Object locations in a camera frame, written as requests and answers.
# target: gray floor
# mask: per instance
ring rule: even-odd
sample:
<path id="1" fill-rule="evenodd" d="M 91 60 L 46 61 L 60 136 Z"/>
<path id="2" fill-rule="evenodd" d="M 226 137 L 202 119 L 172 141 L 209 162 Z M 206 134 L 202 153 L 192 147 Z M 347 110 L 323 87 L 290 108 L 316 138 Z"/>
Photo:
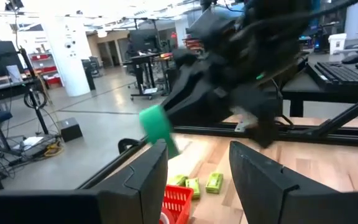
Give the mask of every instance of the gray floor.
<path id="1" fill-rule="evenodd" d="M 129 95 L 136 90 L 127 86 L 135 78 L 126 75 L 121 68 L 106 71 L 106 74 L 95 79 L 97 90 L 94 93 L 70 98 L 64 88 L 49 91 L 53 106 L 45 109 L 54 120 L 74 117 L 84 137 L 65 144 L 65 150 L 56 157 L 17 170 L 14 178 L 3 180 L 6 189 L 74 189 L 118 156 L 120 139 L 140 139 L 144 135 L 138 113 L 161 103 L 163 98 L 131 101 Z M 305 116 L 332 118 L 348 107 L 348 104 L 306 102 Z M 11 111 L 10 136 L 33 136 L 40 130 L 34 111 L 26 108 L 22 99 L 12 101 Z M 284 111 L 288 115 L 287 101 Z M 48 128 L 55 129 L 52 120 L 44 115 Z"/>

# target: keyboard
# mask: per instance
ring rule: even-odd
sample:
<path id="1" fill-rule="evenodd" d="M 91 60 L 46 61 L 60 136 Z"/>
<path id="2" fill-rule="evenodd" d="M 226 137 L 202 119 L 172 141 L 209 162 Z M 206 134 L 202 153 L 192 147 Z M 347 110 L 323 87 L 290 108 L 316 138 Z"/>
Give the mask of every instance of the keyboard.
<path id="1" fill-rule="evenodd" d="M 310 77 L 325 91 L 358 91 L 358 73 L 340 62 L 308 64 Z"/>

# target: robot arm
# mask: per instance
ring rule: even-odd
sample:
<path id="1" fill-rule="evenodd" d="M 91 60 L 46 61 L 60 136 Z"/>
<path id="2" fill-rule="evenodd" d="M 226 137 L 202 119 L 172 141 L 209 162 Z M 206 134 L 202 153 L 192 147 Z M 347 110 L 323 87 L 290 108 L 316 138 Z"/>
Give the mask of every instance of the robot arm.
<path id="1" fill-rule="evenodd" d="M 173 53 L 180 76 L 162 103 L 169 120 L 174 126 L 207 126 L 240 109 L 257 118 L 253 140 L 268 147 L 276 134 L 277 105 L 259 85 L 293 64 L 300 53 L 298 37 L 310 19 L 357 2 L 339 1 L 311 13 L 309 0 L 250 1 L 237 30 L 234 20 L 208 19 L 196 33 L 208 50 L 204 58 L 188 50 Z"/>

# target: white container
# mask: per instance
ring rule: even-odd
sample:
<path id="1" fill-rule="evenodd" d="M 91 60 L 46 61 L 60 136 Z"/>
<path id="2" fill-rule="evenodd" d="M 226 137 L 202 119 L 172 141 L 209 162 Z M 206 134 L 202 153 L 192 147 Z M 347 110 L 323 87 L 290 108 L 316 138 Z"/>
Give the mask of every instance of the white container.
<path id="1" fill-rule="evenodd" d="M 337 50 L 345 48 L 346 34 L 333 34 L 328 37 L 329 54 L 333 55 Z"/>

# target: red plastic basket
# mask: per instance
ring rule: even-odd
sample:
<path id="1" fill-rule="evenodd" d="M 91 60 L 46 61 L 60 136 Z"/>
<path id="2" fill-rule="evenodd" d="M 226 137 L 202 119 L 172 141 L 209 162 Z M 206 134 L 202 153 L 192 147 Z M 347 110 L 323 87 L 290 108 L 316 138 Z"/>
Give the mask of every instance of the red plastic basket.
<path id="1" fill-rule="evenodd" d="M 162 206 L 171 212 L 175 224 L 186 224 L 188 222 L 192 196 L 193 189 L 191 188 L 166 186 Z"/>

